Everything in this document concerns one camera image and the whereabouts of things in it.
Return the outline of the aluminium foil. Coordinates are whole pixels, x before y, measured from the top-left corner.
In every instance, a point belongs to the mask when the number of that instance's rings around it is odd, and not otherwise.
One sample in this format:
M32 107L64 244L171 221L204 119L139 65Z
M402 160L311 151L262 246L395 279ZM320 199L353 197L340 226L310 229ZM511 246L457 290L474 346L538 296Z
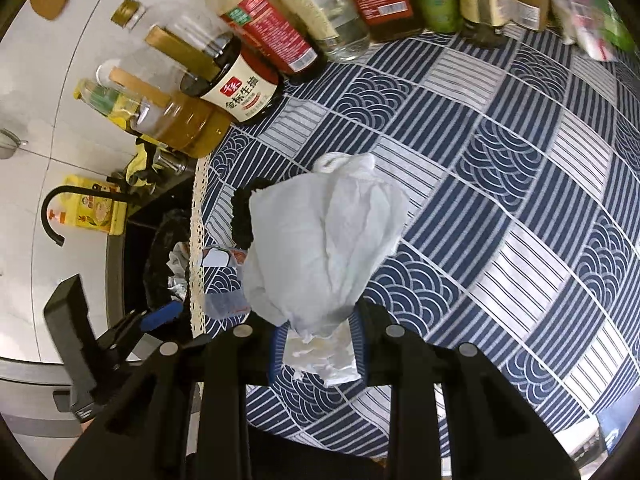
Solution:
M169 252L167 266L169 269L167 285L171 297L180 301L186 300L189 289L189 245L185 242L175 244Z

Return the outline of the clear plastic cup lid packaging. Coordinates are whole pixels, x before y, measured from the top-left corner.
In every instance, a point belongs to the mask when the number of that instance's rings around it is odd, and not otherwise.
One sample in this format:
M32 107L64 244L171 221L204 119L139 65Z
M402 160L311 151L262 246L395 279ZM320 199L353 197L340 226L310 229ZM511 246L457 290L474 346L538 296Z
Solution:
M202 268L213 272L204 296L204 310L210 318L226 320L250 313L241 283L245 258L246 251L238 248L213 245L202 250Z

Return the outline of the white plastic bag trash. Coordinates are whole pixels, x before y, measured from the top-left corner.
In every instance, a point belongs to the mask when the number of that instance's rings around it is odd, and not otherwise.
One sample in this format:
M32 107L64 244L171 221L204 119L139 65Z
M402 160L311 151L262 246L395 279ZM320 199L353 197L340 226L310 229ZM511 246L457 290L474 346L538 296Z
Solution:
M371 276L396 252L409 201L371 153L328 153L308 174L250 196L253 241L241 266L250 308L287 325L283 362L326 386L353 382L348 318Z

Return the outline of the black trash bag bin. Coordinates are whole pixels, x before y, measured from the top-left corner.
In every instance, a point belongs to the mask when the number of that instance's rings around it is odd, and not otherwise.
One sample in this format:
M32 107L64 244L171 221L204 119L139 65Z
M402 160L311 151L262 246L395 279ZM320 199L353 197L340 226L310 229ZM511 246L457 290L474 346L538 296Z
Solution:
M171 297L167 285L168 256L178 242L189 245L190 234L190 219L181 209L166 212L160 226L155 230L142 273L146 305L151 311L175 300Z

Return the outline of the black sink basin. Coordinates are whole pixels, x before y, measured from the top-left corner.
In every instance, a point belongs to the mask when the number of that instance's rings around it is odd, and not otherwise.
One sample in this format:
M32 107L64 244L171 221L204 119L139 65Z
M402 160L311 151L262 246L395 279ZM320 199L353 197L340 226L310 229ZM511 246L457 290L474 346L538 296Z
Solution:
M131 312L155 312L171 302L169 254L189 243L193 180L176 179L153 193L138 191L125 229L106 244L105 304L112 327Z

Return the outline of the yellow dish soap bottle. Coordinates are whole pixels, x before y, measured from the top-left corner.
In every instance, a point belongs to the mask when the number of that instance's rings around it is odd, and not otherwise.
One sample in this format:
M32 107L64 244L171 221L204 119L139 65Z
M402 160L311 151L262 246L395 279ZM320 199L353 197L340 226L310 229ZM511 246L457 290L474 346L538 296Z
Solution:
M122 235L125 229L127 204L112 198L90 196L90 191L119 193L117 184L70 174L64 185L82 188L80 193L62 193L47 209L47 219L62 226Z

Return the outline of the black hair scrunchie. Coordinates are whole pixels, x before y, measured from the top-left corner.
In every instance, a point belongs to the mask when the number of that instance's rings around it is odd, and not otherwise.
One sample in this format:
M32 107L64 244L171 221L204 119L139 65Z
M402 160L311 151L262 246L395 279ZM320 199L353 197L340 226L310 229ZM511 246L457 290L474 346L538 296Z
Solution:
M231 199L231 237L237 248L247 250L254 240L250 218L250 198L255 192L269 188L271 185L274 185L274 182L269 179L255 178L234 191Z

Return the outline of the large cooking oil jug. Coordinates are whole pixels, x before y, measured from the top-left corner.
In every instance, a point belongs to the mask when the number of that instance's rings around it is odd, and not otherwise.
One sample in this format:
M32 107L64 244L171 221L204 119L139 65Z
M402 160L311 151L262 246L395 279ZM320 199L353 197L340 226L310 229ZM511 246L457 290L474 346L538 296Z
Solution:
M203 99L224 67L229 29L178 2L124 0L111 21L134 50L99 65L96 82L139 102L130 128L192 158L210 154L234 123Z

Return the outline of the green capped oil bottle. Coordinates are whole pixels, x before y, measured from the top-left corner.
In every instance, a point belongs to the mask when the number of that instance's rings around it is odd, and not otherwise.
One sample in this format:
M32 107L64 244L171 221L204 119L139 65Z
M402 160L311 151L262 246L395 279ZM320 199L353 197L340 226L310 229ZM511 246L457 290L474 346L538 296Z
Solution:
M74 98L86 103L118 128L134 136L140 136L134 126L139 117L141 103L127 93L82 78L74 90Z

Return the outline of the dark soy sauce jug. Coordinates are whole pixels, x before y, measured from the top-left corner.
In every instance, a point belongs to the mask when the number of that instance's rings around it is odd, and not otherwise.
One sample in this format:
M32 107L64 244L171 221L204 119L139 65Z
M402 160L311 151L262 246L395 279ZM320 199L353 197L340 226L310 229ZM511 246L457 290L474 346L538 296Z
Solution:
M259 122L282 100L281 74L231 32L186 40L154 26L144 41L177 62L182 93L218 106L238 124Z

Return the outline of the blue patterned tablecloth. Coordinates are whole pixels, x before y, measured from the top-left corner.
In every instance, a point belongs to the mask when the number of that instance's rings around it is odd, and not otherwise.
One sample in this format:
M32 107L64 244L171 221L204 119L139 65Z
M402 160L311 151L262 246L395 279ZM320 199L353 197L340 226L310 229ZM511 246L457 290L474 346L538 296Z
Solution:
M553 431L639 383L639 57L553 32L501 48L426 32L330 64L198 166L195 239L230 246L234 192L370 153L409 201L369 300L476 344Z

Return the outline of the red label sauce bottle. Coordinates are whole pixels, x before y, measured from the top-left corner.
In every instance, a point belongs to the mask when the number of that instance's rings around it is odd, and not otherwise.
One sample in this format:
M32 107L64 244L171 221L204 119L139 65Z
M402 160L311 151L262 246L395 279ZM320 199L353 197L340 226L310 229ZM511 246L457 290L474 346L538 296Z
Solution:
M209 9L249 47L276 66L291 84L318 78L326 57L271 0L205 0Z

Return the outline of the clear yellow cap bottle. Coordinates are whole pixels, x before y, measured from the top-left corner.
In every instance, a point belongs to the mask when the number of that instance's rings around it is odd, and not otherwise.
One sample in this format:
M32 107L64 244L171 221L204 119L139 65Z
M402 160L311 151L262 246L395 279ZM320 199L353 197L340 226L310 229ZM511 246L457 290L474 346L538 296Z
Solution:
M333 62L346 63L370 47L367 25L352 0L279 0Z

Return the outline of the blue white salt bag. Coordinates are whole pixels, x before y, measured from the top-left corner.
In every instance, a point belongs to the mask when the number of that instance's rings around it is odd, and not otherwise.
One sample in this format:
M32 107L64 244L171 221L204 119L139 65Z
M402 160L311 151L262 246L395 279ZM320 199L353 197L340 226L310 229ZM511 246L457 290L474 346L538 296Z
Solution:
M617 12L608 0L551 0L564 39L598 62L616 59Z

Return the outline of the metal strainer on wall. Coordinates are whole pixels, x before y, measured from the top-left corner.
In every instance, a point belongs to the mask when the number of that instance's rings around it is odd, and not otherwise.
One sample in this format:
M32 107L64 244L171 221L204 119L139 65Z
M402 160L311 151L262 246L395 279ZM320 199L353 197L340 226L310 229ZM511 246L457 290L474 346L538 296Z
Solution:
M19 138L12 131L0 129L0 159L6 160L12 158L21 148L27 145L27 141Z

